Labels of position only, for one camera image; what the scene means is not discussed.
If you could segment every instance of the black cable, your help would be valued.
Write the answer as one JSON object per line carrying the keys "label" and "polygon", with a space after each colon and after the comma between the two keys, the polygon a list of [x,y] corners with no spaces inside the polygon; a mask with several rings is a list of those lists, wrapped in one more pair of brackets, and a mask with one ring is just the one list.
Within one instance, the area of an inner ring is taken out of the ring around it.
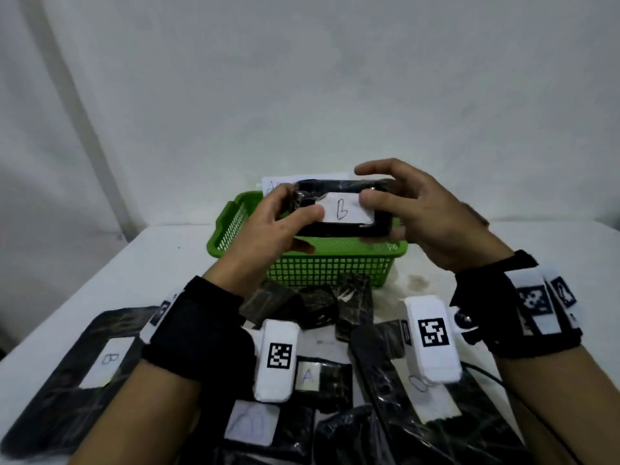
{"label": "black cable", "polygon": [[584,463],[583,463],[581,460],[579,460],[579,459],[577,458],[577,455],[575,455],[575,453],[572,451],[572,449],[569,447],[569,445],[568,445],[568,444],[566,444],[566,442],[564,441],[564,439],[562,439],[562,438],[560,437],[560,435],[559,435],[557,432],[555,432],[555,429],[553,429],[553,428],[551,427],[551,425],[550,425],[548,422],[546,422],[546,421],[545,421],[545,420],[544,420],[544,419],[543,419],[543,418],[542,418],[542,417],[541,417],[541,416],[540,416],[540,415],[539,415],[536,411],[534,411],[534,410],[530,407],[530,405],[528,405],[527,403],[525,403],[525,401],[523,400],[523,398],[521,398],[521,396],[519,395],[519,393],[517,393],[516,391],[514,391],[512,388],[508,387],[508,386],[507,386],[504,382],[502,382],[502,381],[501,381],[499,378],[497,378],[496,376],[494,376],[494,375],[490,374],[490,373],[489,373],[489,372],[487,372],[486,370],[481,369],[480,367],[478,367],[478,366],[476,366],[476,365],[470,364],[469,362],[463,362],[463,361],[461,361],[461,365],[462,365],[463,367],[468,368],[468,369],[473,369],[473,370],[475,370],[476,372],[479,372],[479,373],[481,373],[482,375],[487,376],[487,377],[488,377],[488,378],[490,378],[492,381],[494,381],[494,382],[498,383],[499,385],[501,385],[501,386],[504,388],[504,390],[506,390],[506,393],[509,393],[509,394],[510,394],[510,395],[512,395],[514,398],[516,398],[517,400],[519,400],[519,401],[521,402],[521,404],[522,404],[523,406],[525,406],[525,407],[528,409],[528,411],[530,411],[530,413],[531,413],[531,414],[533,414],[533,415],[534,415],[534,417],[535,417],[536,419],[538,419],[538,421],[539,421],[539,422],[540,422],[543,426],[545,426],[545,428],[547,429],[547,431],[549,431],[549,432],[551,433],[551,435],[552,435],[553,437],[555,437],[555,439],[556,439],[556,440],[557,440],[557,441],[558,441],[558,442],[562,445],[562,447],[564,447],[564,450],[565,450],[566,452],[568,452],[568,454],[570,455],[571,459],[573,459],[573,460],[575,461],[575,463],[577,463],[577,465],[584,465]]}

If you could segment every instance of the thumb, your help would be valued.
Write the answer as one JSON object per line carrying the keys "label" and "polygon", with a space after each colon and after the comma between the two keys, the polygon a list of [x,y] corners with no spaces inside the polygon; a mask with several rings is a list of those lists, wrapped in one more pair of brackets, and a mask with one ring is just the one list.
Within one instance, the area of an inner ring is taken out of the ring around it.
{"label": "thumb", "polygon": [[288,217],[280,220],[282,225],[291,233],[296,235],[306,225],[311,223],[321,222],[325,216],[325,209],[323,206],[314,204],[308,207],[301,207]]}
{"label": "thumb", "polygon": [[366,209],[390,212],[399,218],[414,217],[418,210],[418,202],[415,199],[373,189],[365,189],[360,193],[360,204]]}

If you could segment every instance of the forearm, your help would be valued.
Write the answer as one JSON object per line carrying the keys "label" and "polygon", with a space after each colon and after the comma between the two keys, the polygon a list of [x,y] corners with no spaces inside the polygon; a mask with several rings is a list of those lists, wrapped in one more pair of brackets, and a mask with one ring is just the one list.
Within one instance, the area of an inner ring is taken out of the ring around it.
{"label": "forearm", "polygon": [[187,437],[200,383],[141,361],[70,465],[169,464]]}
{"label": "forearm", "polygon": [[[584,464],[617,463],[620,393],[584,347],[543,357],[495,360],[504,382],[558,432]],[[572,463],[538,420],[518,401],[511,403],[538,463]]]}

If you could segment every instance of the hand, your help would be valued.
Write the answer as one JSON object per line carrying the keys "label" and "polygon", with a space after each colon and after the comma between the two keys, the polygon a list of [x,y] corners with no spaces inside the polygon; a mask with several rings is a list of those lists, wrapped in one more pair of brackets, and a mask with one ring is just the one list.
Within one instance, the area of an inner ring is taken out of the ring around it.
{"label": "hand", "polygon": [[267,270],[286,251],[313,254],[314,246],[295,239],[306,225],[319,222],[325,215],[320,205],[302,207],[278,220],[292,184],[281,184],[265,197],[226,253],[203,276],[207,281],[231,293],[248,297],[265,280]]}
{"label": "hand", "polygon": [[397,216],[403,226],[393,227],[388,240],[417,243],[440,268],[456,273],[514,255],[488,230],[483,218],[424,171],[391,158],[362,163],[355,174],[396,179],[390,182],[391,193],[364,190],[360,203]]}

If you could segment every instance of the table surface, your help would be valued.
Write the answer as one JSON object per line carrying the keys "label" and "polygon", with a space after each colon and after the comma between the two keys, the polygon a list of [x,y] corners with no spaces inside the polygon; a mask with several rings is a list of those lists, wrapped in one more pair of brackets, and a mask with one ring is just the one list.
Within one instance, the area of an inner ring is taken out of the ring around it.
{"label": "table surface", "polygon": [[[202,274],[214,262],[206,252],[213,225],[150,227],[89,280],[73,297],[36,328],[0,363],[0,437],[34,397],[65,353],[99,313],[124,307],[159,305],[171,288]],[[498,222],[492,231],[515,249],[558,267],[585,307],[584,345],[620,386],[620,232],[596,222]],[[421,249],[410,245],[396,260],[386,285],[375,289],[375,319],[397,318],[398,299],[436,294],[449,302],[454,276],[434,266]],[[493,374],[497,368],[479,343],[460,342],[461,359]],[[346,344],[334,338],[334,327],[302,333],[300,355],[349,362]],[[493,403],[516,428],[502,388],[477,377]],[[354,402],[361,402],[358,388]],[[66,458],[47,459],[64,464]],[[2,463],[19,463],[0,458]]]}

